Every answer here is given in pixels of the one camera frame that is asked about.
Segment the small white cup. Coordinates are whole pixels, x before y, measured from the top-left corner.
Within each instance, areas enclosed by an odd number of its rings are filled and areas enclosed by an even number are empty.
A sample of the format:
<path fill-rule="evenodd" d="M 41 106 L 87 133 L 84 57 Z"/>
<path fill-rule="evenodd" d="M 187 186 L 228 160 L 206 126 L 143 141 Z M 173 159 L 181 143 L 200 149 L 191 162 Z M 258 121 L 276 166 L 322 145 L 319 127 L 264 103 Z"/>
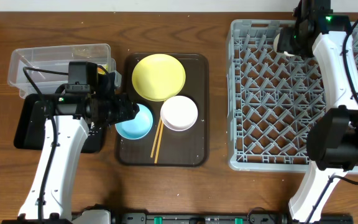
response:
<path fill-rule="evenodd" d="M 288 53 L 287 51 L 283 51 L 283 52 L 279 52 L 279 51 L 278 51 L 278 43 L 279 43 L 279 40 L 280 40 L 280 34 L 278 34 L 278 35 L 274 38 L 274 41 L 273 41 L 273 49 L 274 49 L 274 51 L 276 51 L 276 53 L 278 53 L 278 54 L 285 55 L 286 57 L 293 57 L 294 55 Z"/>

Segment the light blue bowl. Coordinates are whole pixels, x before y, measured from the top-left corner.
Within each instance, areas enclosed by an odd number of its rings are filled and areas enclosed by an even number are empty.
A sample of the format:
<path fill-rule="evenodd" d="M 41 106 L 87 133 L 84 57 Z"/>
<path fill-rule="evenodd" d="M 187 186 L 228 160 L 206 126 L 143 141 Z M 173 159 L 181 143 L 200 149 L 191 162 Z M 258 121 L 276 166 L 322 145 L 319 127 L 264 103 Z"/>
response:
<path fill-rule="evenodd" d="M 142 104 L 137 105 L 139 112 L 134 119 L 115 124 L 117 133 L 125 139 L 141 139 L 152 129 L 154 118 L 151 111 Z"/>

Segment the green snack wrapper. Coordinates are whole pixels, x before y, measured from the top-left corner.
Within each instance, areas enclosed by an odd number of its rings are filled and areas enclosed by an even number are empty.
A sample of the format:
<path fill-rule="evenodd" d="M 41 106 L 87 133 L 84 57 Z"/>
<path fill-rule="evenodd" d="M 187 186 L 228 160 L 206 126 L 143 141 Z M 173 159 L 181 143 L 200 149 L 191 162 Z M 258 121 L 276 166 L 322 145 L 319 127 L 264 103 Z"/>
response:
<path fill-rule="evenodd" d="M 98 73 L 102 75 L 108 74 L 109 72 L 108 72 L 107 65 L 98 65 Z"/>

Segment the wooden chopstick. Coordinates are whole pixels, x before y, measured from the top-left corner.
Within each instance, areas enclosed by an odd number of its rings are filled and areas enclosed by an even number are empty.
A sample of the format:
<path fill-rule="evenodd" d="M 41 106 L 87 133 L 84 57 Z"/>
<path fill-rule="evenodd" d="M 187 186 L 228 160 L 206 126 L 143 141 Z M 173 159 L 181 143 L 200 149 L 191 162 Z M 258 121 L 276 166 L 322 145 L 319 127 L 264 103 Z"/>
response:
<path fill-rule="evenodd" d="M 158 162 L 158 156 L 159 156 L 160 146 L 161 146 L 161 142 L 162 142 L 163 127 L 164 127 L 164 124 L 162 122 L 160 132 L 159 132 L 159 136 L 158 136 L 158 139 L 157 139 L 157 144 L 156 144 L 155 151 L 154 151 L 154 156 L 155 156 L 154 157 L 154 163 L 155 164 Z"/>
<path fill-rule="evenodd" d="M 157 144 L 157 139 L 158 139 L 158 136 L 159 136 L 161 124 L 162 124 L 162 120 L 160 118 L 159 121 L 158 121 L 157 130 L 156 130 L 154 141 L 153 141 L 152 150 L 151 150 L 151 153 L 150 153 L 150 158 L 153 158 L 153 156 L 154 156 L 154 151 L 155 151 L 155 147 L 156 147 L 156 144 Z"/>

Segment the pink white bowl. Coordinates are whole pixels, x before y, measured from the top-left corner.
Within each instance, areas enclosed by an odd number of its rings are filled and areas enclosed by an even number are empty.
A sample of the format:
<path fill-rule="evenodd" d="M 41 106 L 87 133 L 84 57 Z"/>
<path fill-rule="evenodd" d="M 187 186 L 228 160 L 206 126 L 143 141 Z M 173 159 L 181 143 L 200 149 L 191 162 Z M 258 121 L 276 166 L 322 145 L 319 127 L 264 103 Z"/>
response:
<path fill-rule="evenodd" d="M 190 129 L 198 118 L 196 103 L 186 96 L 173 96 L 167 99 L 161 109 L 162 123 L 173 131 Z"/>

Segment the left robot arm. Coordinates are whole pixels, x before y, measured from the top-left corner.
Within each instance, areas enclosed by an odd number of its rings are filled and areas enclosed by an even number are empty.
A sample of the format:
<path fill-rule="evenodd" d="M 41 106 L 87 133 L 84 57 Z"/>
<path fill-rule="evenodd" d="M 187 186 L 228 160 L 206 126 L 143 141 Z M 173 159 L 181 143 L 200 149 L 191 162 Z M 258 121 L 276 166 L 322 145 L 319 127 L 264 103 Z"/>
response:
<path fill-rule="evenodd" d="M 41 146 L 42 152 L 30 192 L 13 223 L 113 223 L 101 205 L 77 217 L 71 211 L 76 170 L 90 129 L 132 120 L 139 107 L 125 93 L 115 91 L 121 77 L 115 72 L 90 80 L 69 76 L 55 93 L 25 98 L 14 139 L 18 149 Z"/>

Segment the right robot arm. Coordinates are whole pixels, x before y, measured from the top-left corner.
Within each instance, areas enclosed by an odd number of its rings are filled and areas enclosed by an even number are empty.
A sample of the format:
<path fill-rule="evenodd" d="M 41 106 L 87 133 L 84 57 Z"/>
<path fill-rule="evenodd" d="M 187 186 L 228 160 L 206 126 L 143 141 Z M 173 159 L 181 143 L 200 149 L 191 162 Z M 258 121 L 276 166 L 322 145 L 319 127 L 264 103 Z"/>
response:
<path fill-rule="evenodd" d="M 357 24 L 347 15 L 335 15 L 330 1 L 301 0 L 293 17 L 295 25 L 280 31 L 274 50 L 316 59 L 326 112 L 307 135 L 310 163 L 288 208 L 291 222 L 315 223 L 340 180 L 358 185 L 346 178 L 358 164 L 358 71 L 352 46 Z"/>

